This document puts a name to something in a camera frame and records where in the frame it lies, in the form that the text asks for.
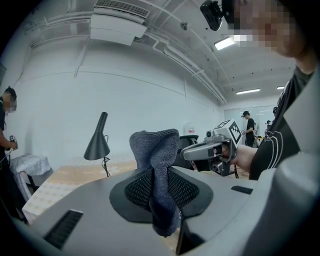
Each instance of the white cloth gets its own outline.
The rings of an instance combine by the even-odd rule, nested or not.
[[[23,178],[22,172],[30,176],[43,175],[50,171],[51,166],[48,158],[44,155],[25,154],[17,158],[11,159],[10,169],[14,174],[15,181],[22,193],[24,200],[27,202],[31,198],[31,193]]]

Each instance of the white wall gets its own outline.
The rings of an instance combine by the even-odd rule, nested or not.
[[[232,109],[242,109],[242,108],[254,108],[254,107],[265,107],[265,106],[277,106],[279,95],[269,96],[269,97],[256,97],[245,100],[238,100],[230,102],[221,107],[222,110],[232,110]]]
[[[202,139],[223,119],[214,97],[183,68],[151,48],[91,41],[74,78],[83,39],[65,39],[32,50],[15,86],[17,111],[7,119],[18,139],[12,154],[46,155],[56,170],[83,156],[101,112],[112,154],[130,152],[129,137],[195,123]]]

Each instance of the ceiling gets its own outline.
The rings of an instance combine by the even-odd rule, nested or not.
[[[260,88],[260,92],[254,93],[255,97],[279,95],[277,87],[284,86],[292,75],[294,61],[252,43],[242,42],[217,50],[214,43],[233,32],[228,30],[225,20],[218,31],[209,28],[200,11],[205,0],[149,0],[180,20],[188,22],[194,33],[183,30],[179,21],[150,4],[140,0],[122,1],[150,10],[145,21],[148,30],[166,35],[173,45],[205,71],[228,102],[252,98],[251,93],[236,95],[236,92],[257,88]],[[43,1],[26,19],[25,29],[32,31],[35,41],[47,40],[53,35],[63,37],[70,34],[70,31],[72,33],[70,24],[48,26],[44,18],[51,22],[54,17],[67,13],[86,17],[87,12],[87,15],[93,12],[95,3],[96,0]],[[79,35],[88,34],[89,29],[88,23],[76,24],[76,33]],[[155,43],[149,37],[143,37],[140,42],[147,46]]]

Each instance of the black chair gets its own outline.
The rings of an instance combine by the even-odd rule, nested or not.
[[[175,161],[172,166],[179,166],[179,167],[183,167],[183,168],[186,168],[189,170],[194,169],[190,161],[187,161],[187,160],[184,160],[181,158],[180,153],[181,153],[181,150],[183,150],[184,148],[189,147],[193,144],[197,144],[198,138],[199,138],[198,135],[180,136],[178,152],[177,152],[177,155],[175,157]]]

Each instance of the gray mesh fabric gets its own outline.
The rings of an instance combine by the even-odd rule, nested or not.
[[[132,134],[129,141],[137,168],[154,168],[153,193],[149,200],[153,228],[160,236],[170,236],[177,229],[179,209],[169,194],[168,167],[176,159],[179,132],[176,129],[143,130]]]

